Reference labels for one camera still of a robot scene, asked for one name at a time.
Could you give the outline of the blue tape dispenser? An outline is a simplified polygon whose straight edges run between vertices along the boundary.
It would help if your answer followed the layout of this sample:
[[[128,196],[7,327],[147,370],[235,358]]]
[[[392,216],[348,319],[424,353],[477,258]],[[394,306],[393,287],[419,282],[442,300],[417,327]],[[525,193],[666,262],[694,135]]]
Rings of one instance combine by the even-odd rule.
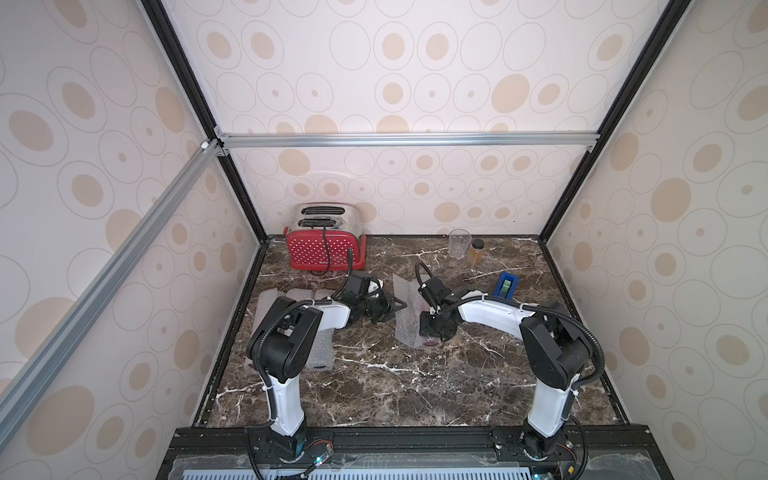
[[[505,300],[513,300],[519,282],[520,278],[517,275],[503,271],[500,274],[499,280],[494,288],[493,295]]]

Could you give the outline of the single bubble wrap sheet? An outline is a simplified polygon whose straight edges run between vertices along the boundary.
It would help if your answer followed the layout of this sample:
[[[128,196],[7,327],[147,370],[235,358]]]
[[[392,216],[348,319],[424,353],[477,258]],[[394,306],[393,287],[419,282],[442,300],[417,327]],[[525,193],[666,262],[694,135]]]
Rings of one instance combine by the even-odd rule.
[[[264,317],[266,316],[267,312],[271,308],[272,304],[279,297],[284,296],[285,294],[286,294],[285,291],[270,289],[270,290],[265,290],[261,292],[257,297],[256,307],[253,313],[253,324],[251,327],[249,339],[246,343],[245,354],[244,354],[244,368],[245,368],[245,371],[251,376],[257,375],[256,367],[254,366],[253,361],[250,357],[252,337],[258,331]]]

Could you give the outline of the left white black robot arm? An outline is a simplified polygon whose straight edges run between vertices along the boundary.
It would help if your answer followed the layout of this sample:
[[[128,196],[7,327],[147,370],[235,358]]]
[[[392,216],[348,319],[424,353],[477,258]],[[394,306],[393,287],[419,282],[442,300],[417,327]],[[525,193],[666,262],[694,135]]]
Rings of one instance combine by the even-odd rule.
[[[352,260],[353,252],[348,251],[346,279],[331,295],[301,301],[278,297],[249,340],[247,357],[267,397],[268,441],[285,460],[298,459],[307,446],[299,376],[317,334],[343,329],[361,318],[386,322],[407,307],[385,291],[381,280],[355,272]]]

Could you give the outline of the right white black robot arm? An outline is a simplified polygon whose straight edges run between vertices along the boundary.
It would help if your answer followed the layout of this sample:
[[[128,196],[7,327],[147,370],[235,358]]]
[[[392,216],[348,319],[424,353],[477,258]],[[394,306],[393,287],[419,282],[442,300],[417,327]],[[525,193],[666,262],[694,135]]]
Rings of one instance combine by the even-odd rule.
[[[521,303],[477,290],[458,294],[422,262],[415,265],[415,277],[428,305],[420,314],[422,336],[448,341],[460,325],[473,323],[523,342],[536,387],[521,442],[529,458],[546,459],[562,436],[581,387],[604,373],[605,352],[596,336],[557,303]]]

